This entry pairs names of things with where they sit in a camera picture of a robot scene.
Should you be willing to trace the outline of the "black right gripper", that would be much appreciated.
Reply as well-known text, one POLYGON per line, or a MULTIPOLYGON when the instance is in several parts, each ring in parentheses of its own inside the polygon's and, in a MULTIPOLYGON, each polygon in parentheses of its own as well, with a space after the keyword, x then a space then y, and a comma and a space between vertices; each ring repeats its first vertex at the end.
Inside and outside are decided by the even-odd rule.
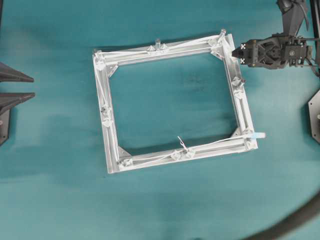
POLYGON ((312 47, 307 40, 295 36, 272 36, 266 39, 250 39, 232 51, 241 65, 269 70, 312 65, 312 47))

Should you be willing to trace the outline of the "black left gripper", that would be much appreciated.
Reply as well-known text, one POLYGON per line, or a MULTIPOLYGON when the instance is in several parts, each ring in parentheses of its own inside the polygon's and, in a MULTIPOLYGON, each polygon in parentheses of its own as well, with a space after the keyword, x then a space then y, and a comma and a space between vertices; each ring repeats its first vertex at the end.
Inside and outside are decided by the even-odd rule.
MULTIPOLYGON (((1 82, 26 82, 33 83, 34 79, 17 71, 4 63, 0 63, 1 82)), ((0 94, 0 145, 9 138, 10 109, 35 97, 35 93, 1 93, 0 94)))

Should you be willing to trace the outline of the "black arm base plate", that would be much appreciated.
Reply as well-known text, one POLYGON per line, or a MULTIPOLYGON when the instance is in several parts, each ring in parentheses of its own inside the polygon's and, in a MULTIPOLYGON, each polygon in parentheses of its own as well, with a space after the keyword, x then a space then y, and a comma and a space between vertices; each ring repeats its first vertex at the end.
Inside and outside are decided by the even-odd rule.
POLYGON ((308 101, 311 136, 320 143, 320 90, 308 101))

